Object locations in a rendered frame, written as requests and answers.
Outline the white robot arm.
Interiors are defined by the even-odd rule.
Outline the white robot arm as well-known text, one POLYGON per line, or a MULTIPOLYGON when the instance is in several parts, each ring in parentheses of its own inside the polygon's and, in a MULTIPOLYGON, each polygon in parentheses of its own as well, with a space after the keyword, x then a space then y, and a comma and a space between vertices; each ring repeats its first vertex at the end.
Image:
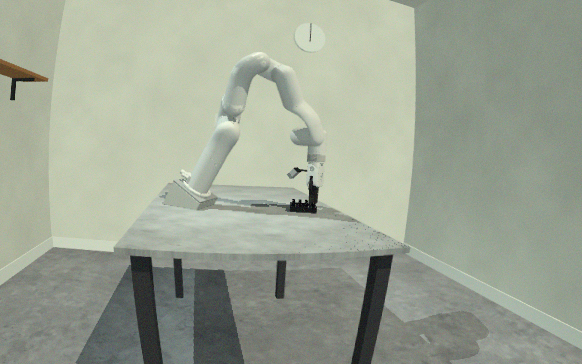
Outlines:
POLYGON ((217 127, 195 168, 191 174, 183 169, 180 172, 186 178, 183 185, 191 193, 202 198, 211 195, 209 189, 239 139, 238 123, 246 106, 251 81, 257 74, 276 83, 283 107, 305 122, 307 127, 298 127, 291 131, 291 141, 299 146, 308 146, 307 161, 325 162, 327 132, 323 130, 317 113, 305 102, 295 71, 263 52, 255 52, 245 56, 234 66, 225 95, 221 99, 217 127))

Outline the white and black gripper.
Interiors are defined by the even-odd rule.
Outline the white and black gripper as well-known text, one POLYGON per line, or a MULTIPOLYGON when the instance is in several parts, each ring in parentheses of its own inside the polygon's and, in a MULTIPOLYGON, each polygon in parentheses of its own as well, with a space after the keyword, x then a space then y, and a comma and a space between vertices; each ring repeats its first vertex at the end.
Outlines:
MULTIPOLYGON (((307 161, 308 162, 308 169, 307 169, 307 178, 306 178, 306 185, 308 184, 309 190, 309 200, 308 203, 315 204, 318 202, 318 191, 319 187, 323 186, 324 184, 324 163, 325 162, 314 162, 314 161, 307 161), (317 197, 317 199, 316 199, 317 197)), ((307 185, 307 186, 308 186, 307 185)))

